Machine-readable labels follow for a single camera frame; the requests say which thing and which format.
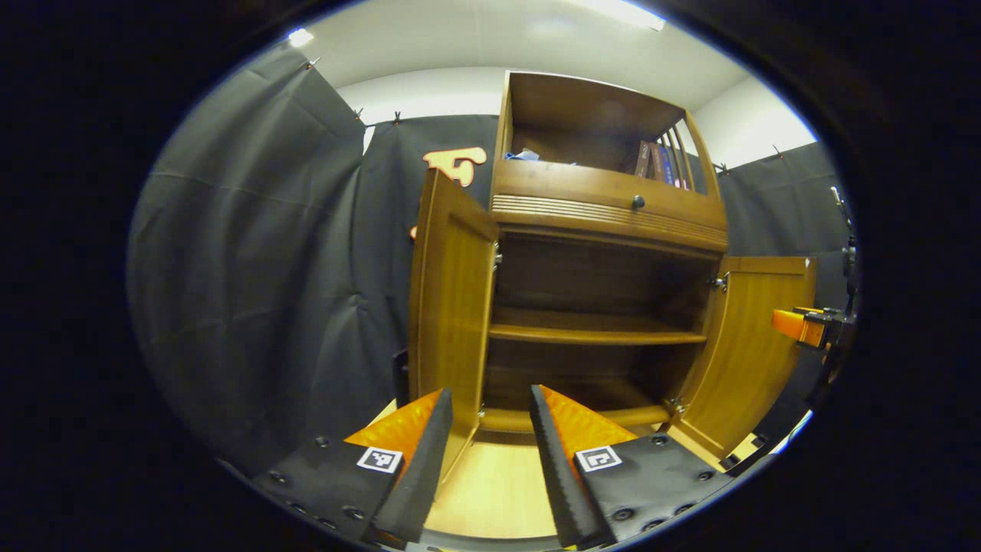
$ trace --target ceiling light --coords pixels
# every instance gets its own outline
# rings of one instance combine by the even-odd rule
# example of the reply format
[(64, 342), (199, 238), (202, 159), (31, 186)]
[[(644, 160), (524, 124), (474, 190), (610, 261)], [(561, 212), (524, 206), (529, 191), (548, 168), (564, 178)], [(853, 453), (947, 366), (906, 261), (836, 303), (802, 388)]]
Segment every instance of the ceiling light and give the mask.
[(296, 48), (306, 44), (310, 40), (313, 40), (313, 34), (310, 34), (305, 28), (298, 28), (289, 34), (289, 43)]
[(664, 28), (664, 19), (644, 8), (625, 2), (624, 0), (566, 0), (573, 4), (579, 4), (584, 8), (602, 12), (607, 16), (622, 23), (636, 25), (638, 27), (653, 28), (661, 30)]

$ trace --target white ceiling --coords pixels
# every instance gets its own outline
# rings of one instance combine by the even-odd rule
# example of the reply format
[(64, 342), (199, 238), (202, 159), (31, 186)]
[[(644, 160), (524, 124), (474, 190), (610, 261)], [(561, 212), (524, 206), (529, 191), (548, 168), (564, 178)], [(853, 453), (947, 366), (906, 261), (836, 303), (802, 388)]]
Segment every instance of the white ceiling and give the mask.
[(690, 110), (749, 76), (675, 28), (638, 28), (563, 0), (366, 0), (308, 25), (301, 47), (335, 88), (398, 73), (508, 67), (619, 84)]

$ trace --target open cabinet door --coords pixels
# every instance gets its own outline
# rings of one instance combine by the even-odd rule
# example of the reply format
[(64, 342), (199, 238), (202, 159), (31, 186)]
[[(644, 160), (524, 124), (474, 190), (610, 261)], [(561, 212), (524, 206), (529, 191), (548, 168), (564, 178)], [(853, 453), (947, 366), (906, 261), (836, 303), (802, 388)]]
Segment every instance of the open cabinet door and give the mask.
[(409, 296), (409, 394), (450, 390), (443, 483), (477, 430), (497, 225), (442, 172), (426, 173)]
[(723, 257), (719, 273), (728, 273), (728, 286), (712, 292), (705, 349), (682, 391), (685, 407), (669, 429), (715, 466), (747, 438), (790, 379), (798, 348), (771, 327), (771, 318), (774, 308), (813, 305), (816, 262)]

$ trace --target black fabric backdrop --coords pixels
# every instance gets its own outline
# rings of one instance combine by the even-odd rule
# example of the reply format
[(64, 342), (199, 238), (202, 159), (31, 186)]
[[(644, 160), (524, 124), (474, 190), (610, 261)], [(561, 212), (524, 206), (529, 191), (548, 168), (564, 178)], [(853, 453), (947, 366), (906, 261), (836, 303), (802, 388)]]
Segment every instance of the black fabric backdrop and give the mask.
[[(153, 167), (129, 240), (130, 310), (155, 380), (248, 476), (301, 439), (345, 437), (393, 397), (423, 155), (482, 147), (465, 191), (490, 197), (496, 117), (381, 123), (362, 156), (364, 126), (305, 62), (275, 50), (201, 101)], [(730, 254), (816, 255), (816, 303), (843, 304), (834, 184), (818, 144), (720, 175)], [(793, 427), (819, 365), (801, 355), (757, 431)]]

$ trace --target wooden floor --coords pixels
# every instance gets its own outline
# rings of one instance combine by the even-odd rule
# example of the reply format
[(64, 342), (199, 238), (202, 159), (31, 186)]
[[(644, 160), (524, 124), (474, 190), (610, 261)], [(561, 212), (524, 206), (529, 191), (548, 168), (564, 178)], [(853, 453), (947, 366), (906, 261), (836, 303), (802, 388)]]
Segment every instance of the wooden floor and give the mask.
[(484, 538), (555, 535), (538, 447), (478, 433), (437, 492), (425, 527)]

